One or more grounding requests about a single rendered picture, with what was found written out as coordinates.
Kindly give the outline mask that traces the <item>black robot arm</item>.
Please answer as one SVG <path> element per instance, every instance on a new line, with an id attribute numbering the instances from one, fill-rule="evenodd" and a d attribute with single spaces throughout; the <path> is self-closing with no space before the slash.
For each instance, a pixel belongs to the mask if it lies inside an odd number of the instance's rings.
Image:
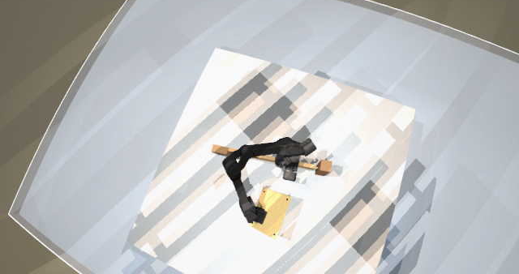
<path id="1" fill-rule="evenodd" d="M 238 193 L 239 206 L 248 223 L 253 221 L 260 224 L 264 223 L 267 212 L 256 207 L 250 196 L 244 190 L 241 181 L 241 170 L 245 168 L 247 162 L 256 156 L 267 156 L 277 154 L 275 165 L 277 168 L 283 168 L 290 164 L 296 164 L 300 160 L 300 156 L 308 156 L 316 151 L 317 148 L 310 138 L 304 140 L 301 144 L 292 140 L 290 137 L 279 139 L 272 143 L 259 143 L 252 145 L 242 145 L 238 150 L 231 152 L 224 160 L 223 165 L 229 178 L 233 181 L 234 187 Z M 236 159 L 241 157 L 237 163 Z"/>

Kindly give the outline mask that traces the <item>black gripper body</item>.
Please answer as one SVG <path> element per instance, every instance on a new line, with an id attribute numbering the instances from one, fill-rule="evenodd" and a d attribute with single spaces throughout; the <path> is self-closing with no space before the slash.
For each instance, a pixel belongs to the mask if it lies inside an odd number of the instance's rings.
<path id="1" fill-rule="evenodd" d="M 289 169 L 290 171 L 285 170 L 285 171 L 284 171 L 283 178 L 284 178 L 285 180 L 288 180 L 288 181 L 294 182 L 294 181 L 296 180 L 296 175 L 297 175 L 297 173 L 294 173 L 294 172 L 291 172 L 291 171 L 296 171 L 296 167 L 297 167 L 297 166 L 298 166 L 298 163 L 296 163 L 296 164 L 290 164 L 290 165 L 288 166 L 288 169 Z"/>

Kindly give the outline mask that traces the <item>long brown wooden beam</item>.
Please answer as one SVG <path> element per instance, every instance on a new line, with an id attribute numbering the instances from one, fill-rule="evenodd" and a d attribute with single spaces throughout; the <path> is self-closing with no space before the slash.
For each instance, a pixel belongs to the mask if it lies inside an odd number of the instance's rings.
<path id="1" fill-rule="evenodd" d="M 234 151 L 236 151 L 236 150 L 237 150 L 237 149 L 229 148 L 229 149 L 228 149 L 228 152 L 231 153 L 231 152 L 234 152 Z M 254 159 L 258 159 L 258 160 L 262 160 L 262 161 L 269 161 L 269 162 L 276 163 L 276 162 L 275 162 L 276 157 L 274 157 L 274 156 L 256 156 L 256 157 L 252 157 L 252 158 L 254 158 Z M 301 162 L 301 161 L 298 162 L 298 167 L 300 167 L 300 168 L 304 168 L 304 169 L 311 169 L 311 170 L 314 170 L 314 169 L 315 169 L 315 166 L 316 166 L 316 165 L 309 164 L 309 163 L 305 163 L 305 162 Z"/>

